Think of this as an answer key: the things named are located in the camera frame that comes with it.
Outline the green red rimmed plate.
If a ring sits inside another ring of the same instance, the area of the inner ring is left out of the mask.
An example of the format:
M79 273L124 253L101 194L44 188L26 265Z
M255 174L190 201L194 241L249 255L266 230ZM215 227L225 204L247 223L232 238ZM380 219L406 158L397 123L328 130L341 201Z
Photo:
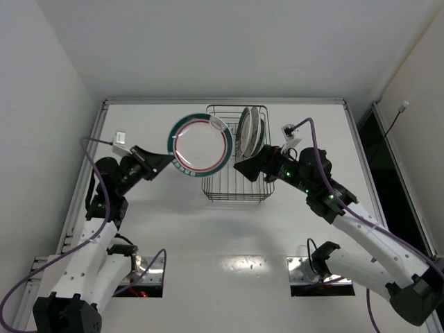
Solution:
M191 177L208 177L218 173L229 161L234 148L228 125L217 116L189 114L171 129L167 151L173 165Z
M242 156L250 140L250 109L244 108L236 132L237 156Z

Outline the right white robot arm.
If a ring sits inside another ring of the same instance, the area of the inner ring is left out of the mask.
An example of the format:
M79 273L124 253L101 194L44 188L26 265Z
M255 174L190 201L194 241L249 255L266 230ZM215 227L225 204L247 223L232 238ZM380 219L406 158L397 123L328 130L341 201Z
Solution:
M297 160L278 146L265 145L235 169L250 181L281 180L306 194L317 216L353 238L374 259L367 262L327 241L306 264L308 279L340 275L387 300L406 322L421 326L443 302L443 261L432 260L380 226L357 197L331 178L326 152L309 147Z

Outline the small teal patterned plate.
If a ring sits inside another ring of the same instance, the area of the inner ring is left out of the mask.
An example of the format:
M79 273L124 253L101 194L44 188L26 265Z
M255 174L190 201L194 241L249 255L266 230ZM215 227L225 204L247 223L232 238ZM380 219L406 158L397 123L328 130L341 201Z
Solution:
M260 132L259 132L259 139L257 141L257 144L255 146L254 153L257 154L263 147L264 144L264 136L265 136L265 124L262 119L260 119Z

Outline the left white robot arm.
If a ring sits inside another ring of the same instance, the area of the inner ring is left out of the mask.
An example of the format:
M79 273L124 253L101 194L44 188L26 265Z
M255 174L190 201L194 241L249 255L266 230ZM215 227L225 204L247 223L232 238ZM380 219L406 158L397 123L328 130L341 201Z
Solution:
M120 161L103 157L92 163L92 183L85 198L85 224L78 244L54 262L67 266L48 296L36 299L38 332L100 332L102 313L119 285L137 268L138 248L114 244L128 209L125 195L141 180L154 180L172 155L134 146Z

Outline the white plate grey rim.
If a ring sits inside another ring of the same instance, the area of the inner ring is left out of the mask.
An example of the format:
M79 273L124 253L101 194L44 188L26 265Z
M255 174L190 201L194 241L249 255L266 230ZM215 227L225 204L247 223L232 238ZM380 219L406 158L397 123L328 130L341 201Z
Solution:
M253 155L253 151L259 140L260 118L259 111L256 107L250 109L250 124L252 125L250 139L248 145L244 149L244 157L250 157Z

